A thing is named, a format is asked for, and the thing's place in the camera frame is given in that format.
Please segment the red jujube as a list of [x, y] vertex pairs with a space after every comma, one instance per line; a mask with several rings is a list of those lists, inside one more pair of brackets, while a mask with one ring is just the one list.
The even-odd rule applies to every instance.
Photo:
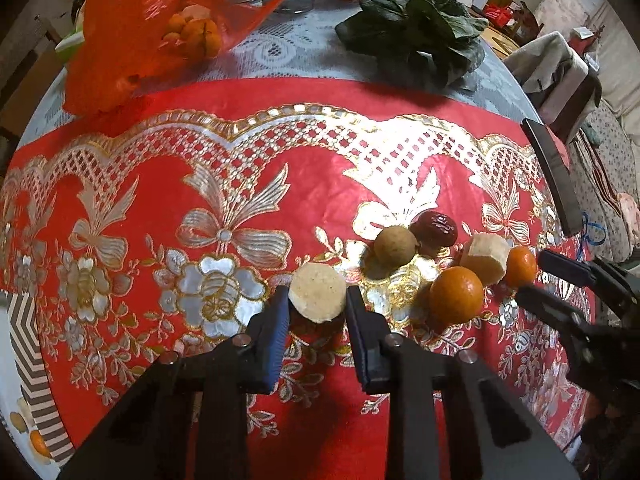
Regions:
[[446, 214], [434, 210], [420, 214], [409, 230], [425, 247], [450, 247], [458, 239], [456, 222]]

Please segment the orange plastic bag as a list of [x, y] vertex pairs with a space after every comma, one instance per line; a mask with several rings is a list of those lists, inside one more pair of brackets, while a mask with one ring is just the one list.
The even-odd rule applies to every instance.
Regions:
[[157, 79], [242, 42], [274, 11], [262, 0], [86, 0], [84, 44], [67, 65], [64, 110], [106, 112]]

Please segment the striped white tray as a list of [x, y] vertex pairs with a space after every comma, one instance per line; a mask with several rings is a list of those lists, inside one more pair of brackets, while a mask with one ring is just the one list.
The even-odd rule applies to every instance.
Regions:
[[[12, 426], [11, 412], [26, 420], [24, 434]], [[6, 290], [1, 293], [1, 428], [6, 430], [12, 450], [40, 479], [55, 479], [75, 451], [50, 389], [34, 300]], [[50, 460], [32, 450], [29, 433], [34, 429], [43, 436]]]

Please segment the brown longan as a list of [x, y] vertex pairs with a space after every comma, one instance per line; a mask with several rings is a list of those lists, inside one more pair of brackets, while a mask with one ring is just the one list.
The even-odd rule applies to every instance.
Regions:
[[10, 422], [20, 434], [24, 434], [28, 430], [27, 422], [20, 413], [11, 412]]

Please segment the red floral table mat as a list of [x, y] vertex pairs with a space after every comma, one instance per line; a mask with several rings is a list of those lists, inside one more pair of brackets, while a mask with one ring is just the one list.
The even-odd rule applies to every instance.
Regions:
[[510, 289], [488, 287], [476, 318], [437, 333], [423, 295], [458, 248], [373, 266], [378, 232], [429, 210], [454, 220], [462, 242], [491, 233], [576, 255], [524, 132], [422, 133], [392, 148], [324, 122], [270, 126], [228, 148], [186, 130], [122, 142], [62, 133], [19, 148], [1, 180], [1, 292], [34, 300], [74, 448], [162, 352], [212, 350], [307, 262], [332, 266], [422, 348], [477, 352], [557, 445], [576, 436], [587, 397], [567, 380], [558, 336]]

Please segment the grey lace tablecloth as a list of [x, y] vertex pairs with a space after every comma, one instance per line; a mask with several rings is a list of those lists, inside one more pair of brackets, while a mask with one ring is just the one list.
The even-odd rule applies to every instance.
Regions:
[[374, 58], [349, 52], [338, 40], [336, 25], [355, 11], [352, 4], [316, 0], [302, 16], [273, 14], [207, 65], [196, 81], [93, 118], [76, 120], [63, 113], [66, 77], [57, 76], [18, 147], [24, 150], [61, 127], [64, 141], [96, 134], [122, 142], [172, 129], [204, 134], [228, 148], [270, 126], [324, 122], [374, 136], [392, 148], [413, 143], [422, 133], [518, 139], [524, 120], [538, 120], [521, 86], [491, 50], [466, 76], [470, 91], [409, 89], [408, 70], [378, 67]]

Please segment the pale sugarcane chunk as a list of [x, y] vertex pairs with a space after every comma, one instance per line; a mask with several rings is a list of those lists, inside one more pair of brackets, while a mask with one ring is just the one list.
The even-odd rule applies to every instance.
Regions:
[[321, 324], [343, 312], [346, 288], [344, 278], [332, 266], [307, 262], [292, 274], [288, 299], [301, 316]]

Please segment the green white tissue pack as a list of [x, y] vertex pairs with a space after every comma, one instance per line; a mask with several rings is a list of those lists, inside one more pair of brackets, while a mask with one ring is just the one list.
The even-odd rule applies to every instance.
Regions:
[[54, 49], [56, 56], [63, 64], [70, 62], [70, 59], [85, 42], [84, 17], [85, 7], [82, 6], [77, 13], [76, 22], [72, 32], [63, 38]]

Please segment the green leafy vegetable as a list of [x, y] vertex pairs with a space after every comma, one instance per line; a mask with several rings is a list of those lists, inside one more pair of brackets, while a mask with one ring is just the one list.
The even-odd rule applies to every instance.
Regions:
[[458, 0], [359, 0], [360, 11], [335, 26], [350, 52], [403, 70], [438, 88], [475, 72], [484, 62], [482, 32]]

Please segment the small orange tangerine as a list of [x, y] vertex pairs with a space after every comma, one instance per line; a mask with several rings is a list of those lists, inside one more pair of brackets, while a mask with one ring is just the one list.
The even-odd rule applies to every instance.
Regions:
[[52, 458], [51, 452], [49, 451], [46, 442], [44, 442], [43, 436], [38, 430], [34, 429], [29, 433], [29, 442], [34, 453], [40, 456], [43, 460], [50, 460]]

